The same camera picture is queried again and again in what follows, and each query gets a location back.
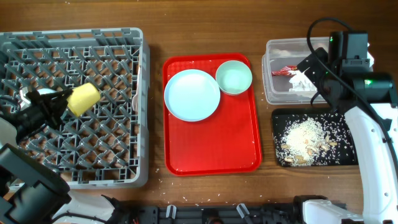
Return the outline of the yellow cup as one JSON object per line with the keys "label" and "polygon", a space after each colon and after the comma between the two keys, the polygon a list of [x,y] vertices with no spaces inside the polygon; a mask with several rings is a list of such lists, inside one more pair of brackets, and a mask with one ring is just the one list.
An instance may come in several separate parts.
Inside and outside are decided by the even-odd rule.
{"label": "yellow cup", "polygon": [[91,83],[73,89],[72,94],[67,98],[68,109],[75,115],[81,116],[89,110],[101,98],[100,92]]}

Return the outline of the white plastic fork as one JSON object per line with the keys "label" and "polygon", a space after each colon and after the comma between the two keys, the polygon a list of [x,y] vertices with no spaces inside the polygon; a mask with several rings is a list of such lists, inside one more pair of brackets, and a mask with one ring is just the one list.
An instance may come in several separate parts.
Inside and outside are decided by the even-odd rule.
{"label": "white plastic fork", "polygon": [[139,93],[136,92],[135,95],[132,97],[132,110],[134,112],[138,112],[138,103],[139,103]]}

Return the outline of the green bowl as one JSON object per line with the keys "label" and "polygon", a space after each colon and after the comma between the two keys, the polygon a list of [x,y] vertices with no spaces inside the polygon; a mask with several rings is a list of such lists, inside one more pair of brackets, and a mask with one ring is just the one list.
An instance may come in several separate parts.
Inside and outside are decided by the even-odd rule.
{"label": "green bowl", "polygon": [[240,95],[251,86],[252,71],[243,62],[228,60],[217,68],[215,79],[222,92]]}

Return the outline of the large light blue plate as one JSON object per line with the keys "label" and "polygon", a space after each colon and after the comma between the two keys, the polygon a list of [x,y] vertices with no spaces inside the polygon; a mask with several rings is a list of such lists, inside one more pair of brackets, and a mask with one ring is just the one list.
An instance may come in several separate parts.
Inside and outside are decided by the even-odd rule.
{"label": "large light blue plate", "polygon": [[188,69],[175,74],[166,84],[164,103],[182,121],[197,122],[211,116],[221,100],[216,80],[208,73]]}

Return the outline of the small light blue bowl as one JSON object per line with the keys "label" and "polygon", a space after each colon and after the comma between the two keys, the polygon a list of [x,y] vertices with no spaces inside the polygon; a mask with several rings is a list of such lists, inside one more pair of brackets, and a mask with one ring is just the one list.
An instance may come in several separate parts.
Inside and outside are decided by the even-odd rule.
{"label": "small light blue bowl", "polygon": [[38,93],[40,95],[47,95],[47,94],[57,93],[56,90],[53,90],[53,89],[50,89],[50,88],[42,88],[42,89],[39,89],[37,91],[38,91]]}

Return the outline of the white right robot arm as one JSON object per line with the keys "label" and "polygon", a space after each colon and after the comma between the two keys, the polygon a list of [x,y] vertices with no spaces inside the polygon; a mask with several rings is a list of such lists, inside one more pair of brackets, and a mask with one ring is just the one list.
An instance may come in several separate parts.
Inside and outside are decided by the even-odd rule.
{"label": "white right robot arm", "polygon": [[366,68],[361,55],[337,60],[312,49],[298,64],[324,100],[345,117],[363,186],[363,212],[344,210],[327,199],[300,203],[304,223],[397,223],[397,90],[388,73]]}

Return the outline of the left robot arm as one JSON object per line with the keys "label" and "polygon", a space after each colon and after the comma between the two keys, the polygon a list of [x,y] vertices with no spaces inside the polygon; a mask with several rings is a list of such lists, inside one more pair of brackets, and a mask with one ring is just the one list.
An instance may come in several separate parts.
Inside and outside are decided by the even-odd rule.
{"label": "left robot arm", "polygon": [[1,113],[1,222],[117,223],[111,198],[74,192],[54,171],[22,152],[18,145],[45,127],[57,129],[71,89],[27,93],[30,106]]}

